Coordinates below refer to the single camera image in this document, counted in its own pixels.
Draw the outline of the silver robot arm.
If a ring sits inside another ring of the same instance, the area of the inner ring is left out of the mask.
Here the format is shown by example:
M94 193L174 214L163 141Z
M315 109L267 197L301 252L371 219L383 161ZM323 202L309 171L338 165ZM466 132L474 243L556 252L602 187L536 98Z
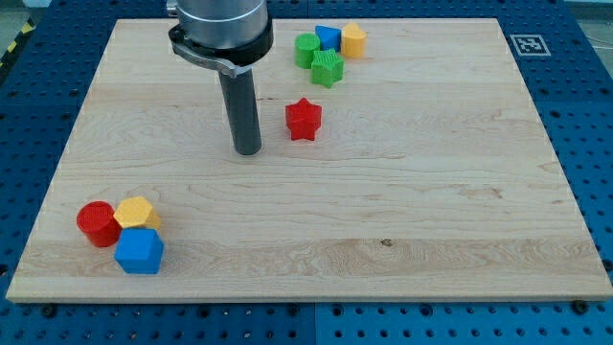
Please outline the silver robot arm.
M173 52L218 72L234 148L241 155L261 149L253 64L274 41L265 0L169 0L178 19L169 30Z

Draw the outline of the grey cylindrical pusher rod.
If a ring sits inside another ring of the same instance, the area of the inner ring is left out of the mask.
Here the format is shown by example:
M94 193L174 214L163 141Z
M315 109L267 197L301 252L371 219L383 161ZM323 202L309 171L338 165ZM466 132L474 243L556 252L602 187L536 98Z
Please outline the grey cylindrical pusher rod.
M218 76L234 148L241 155L254 155L261 149L261 132L252 71Z

